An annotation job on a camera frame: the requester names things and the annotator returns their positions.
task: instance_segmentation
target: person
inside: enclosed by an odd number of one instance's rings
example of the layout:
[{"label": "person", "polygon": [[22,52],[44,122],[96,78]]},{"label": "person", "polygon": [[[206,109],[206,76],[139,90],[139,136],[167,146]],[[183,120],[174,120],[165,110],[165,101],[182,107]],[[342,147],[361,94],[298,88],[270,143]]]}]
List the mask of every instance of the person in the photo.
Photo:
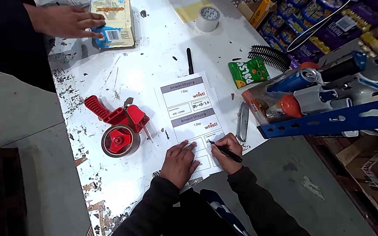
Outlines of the person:
[{"label": "person", "polygon": [[[213,208],[192,188],[179,195],[180,189],[199,165],[198,161],[194,161],[192,153],[196,143],[192,142],[184,148],[187,144],[188,141],[184,141],[167,150],[160,176],[152,179],[142,200],[116,228],[113,236],[240,235],[218,217]],[[242,156],[242,147],[232,133],[215,144],[225,146]],[[248,167],[222,154],[214,144],[211,150],[228,174],[227,181],[237,193],[240,204],[258,235],[309,235],[273,200],[267,190],[256,184],[256,176]],[[173,207],[179,201],[180,206]]]},{"label": "person", "polygon": [[77,7],[36,7],[33,0],[0,0],[0,72],[56,92],[42,34],[102,38],[85,29],[104,24],[103,15]]}]

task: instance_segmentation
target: concrete floor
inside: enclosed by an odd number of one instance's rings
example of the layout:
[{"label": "concrete floor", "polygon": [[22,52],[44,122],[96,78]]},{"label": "concrete floor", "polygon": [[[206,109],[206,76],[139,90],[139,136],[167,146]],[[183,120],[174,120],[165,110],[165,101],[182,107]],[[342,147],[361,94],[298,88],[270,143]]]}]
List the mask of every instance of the concrete floor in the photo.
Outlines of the concrete floor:
[{"label": "concrete floor", "polygon": [[[84,236],[90,221],[56,95],[0,73],[0,147],[19,148],[29,235]],[[311,235],[375,235],[303,137],[271,139],[243,164]],[[256,235],[226,178],[214,174],[195,190],[218,192]]]}]

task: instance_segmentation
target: hand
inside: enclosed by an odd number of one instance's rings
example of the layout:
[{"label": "hand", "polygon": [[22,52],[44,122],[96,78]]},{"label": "hand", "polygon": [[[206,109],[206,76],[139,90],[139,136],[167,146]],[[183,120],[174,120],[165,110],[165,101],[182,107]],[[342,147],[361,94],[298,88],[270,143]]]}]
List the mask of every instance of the hand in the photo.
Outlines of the hand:
[{"label": "hand", "polygon": [[224,136],[222,139],[215,142],[215,144],[211,145],[211,152],[213,153],[213,156],[217,158],[218,162],[221,165],[221,168],[227,172],[227,174],[232,175],[236,173],[239,169],[242,168],[241,163],[237,163],[233,161],[233,159],[227,157],[226,155],[222,154],[216,145],[224,146],[228,148],[233,153],[239,155],[240,157],[243,155],[243,148],[237,141],[236,137],[232,133],[228,133],[226,136]]},{"label": "hand", "polygon": [[163,167],[161,168],[160,177],[170,180],[179,189],[183,188],[195,169],[199,166],[199,161],[193,161],[195,155],[192,149],[196,142],[185,147],[188,141],[185,140],[176,146],[171,147],[165,154]]},{"label": "hand", "polygon": [[106,24],[104,16],[72,6],[35,7],[24,4],[36,32],[62,38],[99,38],[102,34],[85,31]]}]

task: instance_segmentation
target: black marker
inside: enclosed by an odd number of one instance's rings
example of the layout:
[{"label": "black marker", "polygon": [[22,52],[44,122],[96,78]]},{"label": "black marker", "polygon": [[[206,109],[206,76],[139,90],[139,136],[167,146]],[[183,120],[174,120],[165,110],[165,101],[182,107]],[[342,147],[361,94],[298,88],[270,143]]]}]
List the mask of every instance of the black marker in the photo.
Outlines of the black marker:
[{"label": "black marker", "polygon": [[[211,144],[215,144],[214,141],[210,141],[210,140],[208,140],[208,142],[210,142]],[[228,150],[228,149],[225,148],[224,146],[218,146],[218,145],[216,145],[216,146],[217,146],[218,150],[219,150],[222,154],[226,155],[226,156],[229,157],[229,158],[232,158],[233,161],[235,161],[235,162],[237,162],[237,163],[241,163],[241,162],[242,162],[242,158],[239,157],[239,155],[233,153],[232,151]]]},{"label": "black marker", "polygon": [[192,54],[190,53],[190,48],[186,48],[186,54],[188,56],[189,75],[192,75],[193,74],[193,64],[192,64]]}]

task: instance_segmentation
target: barcode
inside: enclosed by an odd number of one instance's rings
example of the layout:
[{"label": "barcode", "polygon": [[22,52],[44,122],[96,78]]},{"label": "barcode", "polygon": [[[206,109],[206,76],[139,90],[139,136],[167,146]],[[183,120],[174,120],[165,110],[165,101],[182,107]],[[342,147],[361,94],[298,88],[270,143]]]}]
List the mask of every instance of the barcode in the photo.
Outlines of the barcode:
[{"label": "barcode", "polygon": [[352,29],[352,27],[356,26],[357,23],[355,21],[353,21],[351,18],[349,18],[348,16],[344,16],[344,17],[342,17],[342,19],[337,21],[336,25],[339,28],[341,28],[341,30],[346,32],[346,31]]},{"label": "barcode", "polygon": [[122,40],[121,33],[118,30],[106,30],[108,41]]}]

